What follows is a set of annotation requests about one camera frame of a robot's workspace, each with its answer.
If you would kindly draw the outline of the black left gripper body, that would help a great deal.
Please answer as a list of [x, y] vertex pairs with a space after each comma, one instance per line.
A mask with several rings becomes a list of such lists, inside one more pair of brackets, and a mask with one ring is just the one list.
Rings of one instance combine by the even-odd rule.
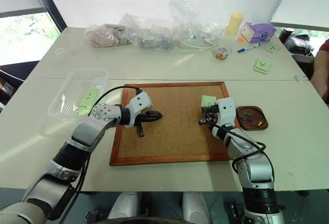
[[149, 111], [146, 111], [144, 113], [140, 113], [135, 119], [135, 126], [137, 127], [137, 133], [138, 133], [139, 137], [144, 137], [144, 131], [143, 131], [142, 123], [143, 122], [148, 122], [149, 114], [150, 114]]

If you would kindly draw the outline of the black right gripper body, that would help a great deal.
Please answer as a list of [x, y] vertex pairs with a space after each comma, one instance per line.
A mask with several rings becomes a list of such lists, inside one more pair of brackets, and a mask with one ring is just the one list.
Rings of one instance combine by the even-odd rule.
[[204, 113], [203, 117], [198, 121], [198, 124], [199, 125], [209, 124], [209, 125], [215, 126], [215, 125], [217, 125], [217, 121], [218, 121], [218, 119], [208, 119], [207, 114]]

